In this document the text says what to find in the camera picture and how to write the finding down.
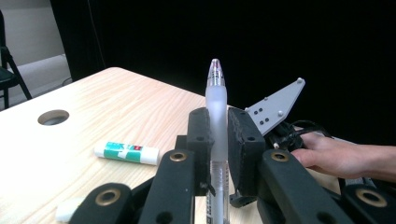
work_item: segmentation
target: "glue stick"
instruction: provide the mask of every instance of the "glue stick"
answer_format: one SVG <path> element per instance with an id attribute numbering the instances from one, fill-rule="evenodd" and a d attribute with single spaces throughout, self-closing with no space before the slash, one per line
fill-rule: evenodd
<path id="1" fill-rule="evenodd" d="M 94 148 L 97 157 L 119 161 L 133 161 L 157 165 L 160 150 L 155 147 L 140 147 L 116 142 L 102 141 Z"/>

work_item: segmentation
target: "table surface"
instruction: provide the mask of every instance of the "table surface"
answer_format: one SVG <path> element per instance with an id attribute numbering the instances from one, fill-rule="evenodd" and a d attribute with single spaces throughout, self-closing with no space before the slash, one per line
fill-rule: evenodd
<path id="1" fill-rule="evenodd" d="M 57 223 L 56 208 L 65 200 L 109 182 L 140 185 L 155 176 L 157 166 L 97 158 L 95 144 L 157 147 L 163 155 L 177 135 L 187 133 L 189 113 L 202 106 L 204 96 L 108 68 L 0 112 L 0 223 Z M 69 118 L 40 124 L 38 118 L 52 110 Z M 336 188 L 329 176 L 317 180 Z M 255 203 L 231 207 L 230 220 L 261 223 Z M 195 223 L 205 223 L 205 197 L 196 198 Z"/>

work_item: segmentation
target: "white object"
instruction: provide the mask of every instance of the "white object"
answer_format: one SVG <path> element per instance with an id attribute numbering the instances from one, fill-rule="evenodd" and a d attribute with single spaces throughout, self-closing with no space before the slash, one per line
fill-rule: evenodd
<path id="1" fill-rule="evenodd" d="M 85 198 L 69 199 L 58 205 L 55 219 L 59 222 L 69 222 L 79 205 Z"/>

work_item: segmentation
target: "human hand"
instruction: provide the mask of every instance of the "human hand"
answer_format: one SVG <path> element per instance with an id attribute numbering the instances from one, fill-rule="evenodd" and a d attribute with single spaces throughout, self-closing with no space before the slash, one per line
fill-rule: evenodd
<path id="1" fill-rule="evenodd" d="M 342 178 L 358 178 L 366 174 L 369 148 L 317 133 L 307 133 L 301 137 L 309 149 L 296 149 L 291 154 L 303 167 Z"/>

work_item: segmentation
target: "black background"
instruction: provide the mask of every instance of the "black background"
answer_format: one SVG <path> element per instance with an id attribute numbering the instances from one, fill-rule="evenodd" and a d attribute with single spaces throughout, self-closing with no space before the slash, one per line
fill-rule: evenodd
<path id="1" fill-rule="evenodd" d="M 74 80 L 118 66 L 204 94 L 219 58 L 229 105 L 253 105 L 302 77 L 287 121 L 396 146 L 393 1 L 92 0 L 89 16 L 86 3 L 51 3 Z"/>

